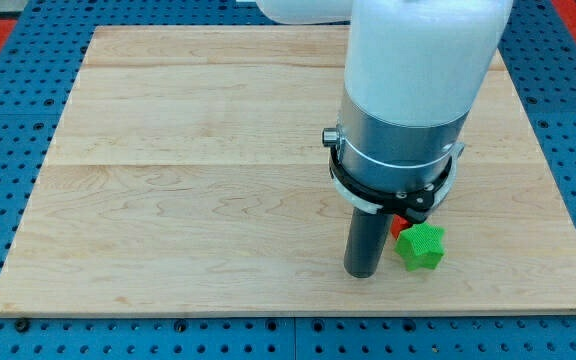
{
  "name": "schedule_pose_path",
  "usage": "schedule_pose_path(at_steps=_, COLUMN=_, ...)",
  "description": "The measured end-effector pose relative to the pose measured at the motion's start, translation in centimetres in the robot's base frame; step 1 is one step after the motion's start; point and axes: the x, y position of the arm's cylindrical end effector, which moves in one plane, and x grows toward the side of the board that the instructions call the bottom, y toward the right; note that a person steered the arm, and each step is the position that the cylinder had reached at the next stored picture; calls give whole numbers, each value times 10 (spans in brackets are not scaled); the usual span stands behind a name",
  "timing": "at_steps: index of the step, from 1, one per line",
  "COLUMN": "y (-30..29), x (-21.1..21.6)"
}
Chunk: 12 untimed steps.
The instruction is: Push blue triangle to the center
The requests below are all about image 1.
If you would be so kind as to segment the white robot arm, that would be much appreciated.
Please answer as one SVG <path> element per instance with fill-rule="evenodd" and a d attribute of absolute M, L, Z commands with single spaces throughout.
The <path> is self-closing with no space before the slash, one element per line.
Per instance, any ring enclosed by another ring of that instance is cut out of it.
<path fill-rule="evenodd" d="M 344 266 L 372 276 L 394 217 L 419 224 L 450 192 L 460 132 L 512 3 L 256 0 L 289 25 L 348 22 L 341 107 L 322 133 L 337 191 L 354 208 Z"/>

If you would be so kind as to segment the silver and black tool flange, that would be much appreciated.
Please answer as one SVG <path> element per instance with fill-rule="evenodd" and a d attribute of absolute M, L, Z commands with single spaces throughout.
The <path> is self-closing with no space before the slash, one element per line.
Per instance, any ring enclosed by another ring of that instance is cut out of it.
<path fill-rule="evenodd" d="M 322 132 L 329 171 L 342 197 L 369 215 L 398 215 L 423 223 L 450 192 L 464 144 L 466 117 L 408 126 L 361 109 L 347 94 L 334 128 Z"/>

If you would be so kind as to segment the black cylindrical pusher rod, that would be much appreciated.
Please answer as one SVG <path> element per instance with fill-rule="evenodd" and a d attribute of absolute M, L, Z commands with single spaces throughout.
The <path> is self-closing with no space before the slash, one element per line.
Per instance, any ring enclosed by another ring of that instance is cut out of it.
<path fill-rule="evenodd" d="M 356 278 L 369 278 L 377 270 L 393 214 L 370 214 L 355 208 L 344 254 L 344 268 Z"/>

